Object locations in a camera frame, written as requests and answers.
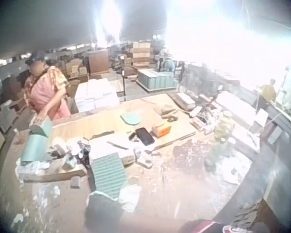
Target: orange box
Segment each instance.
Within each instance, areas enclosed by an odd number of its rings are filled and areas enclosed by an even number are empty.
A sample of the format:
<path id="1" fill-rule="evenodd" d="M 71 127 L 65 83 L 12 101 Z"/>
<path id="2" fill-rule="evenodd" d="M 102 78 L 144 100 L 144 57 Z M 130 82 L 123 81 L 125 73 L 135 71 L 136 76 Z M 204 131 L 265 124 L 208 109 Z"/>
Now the orange box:
<path id="1" fill-rule="evenodd" d="M 171 125 L 166 122 L 160 122 L 152 126 L 152 132 L 156 137 L 162 137 L 170 132 Z"/>

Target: white paper stack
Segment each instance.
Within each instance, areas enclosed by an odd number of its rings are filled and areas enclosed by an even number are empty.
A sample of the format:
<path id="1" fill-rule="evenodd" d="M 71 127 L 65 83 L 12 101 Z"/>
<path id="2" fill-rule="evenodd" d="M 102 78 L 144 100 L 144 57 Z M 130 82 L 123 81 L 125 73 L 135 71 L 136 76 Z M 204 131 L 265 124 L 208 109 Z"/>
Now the white paper stack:
<path id="1" fill-rule="evenodd" d="M 74 97 L 79 113 L 95 108 L 116 106 L 120 103 L 116 90 L 108 79 L 91 79 L 78 86 Z"/>

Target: yellow shirt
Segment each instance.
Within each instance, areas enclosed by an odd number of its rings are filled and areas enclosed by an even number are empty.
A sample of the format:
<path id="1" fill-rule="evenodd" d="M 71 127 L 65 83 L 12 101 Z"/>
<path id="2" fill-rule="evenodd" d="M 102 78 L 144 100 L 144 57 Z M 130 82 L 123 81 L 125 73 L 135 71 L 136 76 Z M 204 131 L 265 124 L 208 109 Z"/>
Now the yellow shirt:
<path id="1" fill-rule="evenodd" d="M 263 96 L 267 102 L 270 102 L 276 96 L 274 87 L 272 85 L 264 85 L 262 87 L 261 96 Z"/>

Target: black phone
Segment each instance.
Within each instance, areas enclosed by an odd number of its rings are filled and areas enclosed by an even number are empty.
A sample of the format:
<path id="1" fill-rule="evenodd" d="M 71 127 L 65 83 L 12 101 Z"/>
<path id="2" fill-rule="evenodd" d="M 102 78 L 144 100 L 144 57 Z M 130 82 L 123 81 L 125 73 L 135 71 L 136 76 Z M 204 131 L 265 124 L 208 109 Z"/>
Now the black phone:
<path id="1" fill-rule="evenodd" d="M 140 138 L 140 140 L 145 146 L 151 145 L 155 142 L 152 135 L 145 128 L 136 129 L 135 132 L 137 137 Z"/>

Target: green paper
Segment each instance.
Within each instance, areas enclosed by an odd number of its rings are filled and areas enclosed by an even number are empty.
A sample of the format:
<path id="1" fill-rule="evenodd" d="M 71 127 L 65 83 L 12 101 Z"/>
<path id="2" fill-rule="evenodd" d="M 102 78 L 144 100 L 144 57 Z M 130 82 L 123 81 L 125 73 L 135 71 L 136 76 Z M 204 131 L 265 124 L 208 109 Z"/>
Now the green paper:
<path id="1" fill-rule="evenodd" d="M 121 118 L 128 125 L 138 125 L 140 123 L 139 116 L 133 112 L 123 113 Z"/>
<path id="2" fill-rule="evenodd" d="M 41 123 L 41 125 L 33 124 L 32 126 L 30 126 L 30 130 L 33 134 L 42 135 L 44 137 L 50 137 L 52 133 L 52 127 L 53 127 L 52 122 L 50 118 L 47 116 Z"/>
<path id="3" fill-rule="evenodd" d="M 29 133 L 25 149 L 21 156 L 22 162 L 45 161 L 45 151 L 48 147 L 49 138 L 38 134 Z"/>

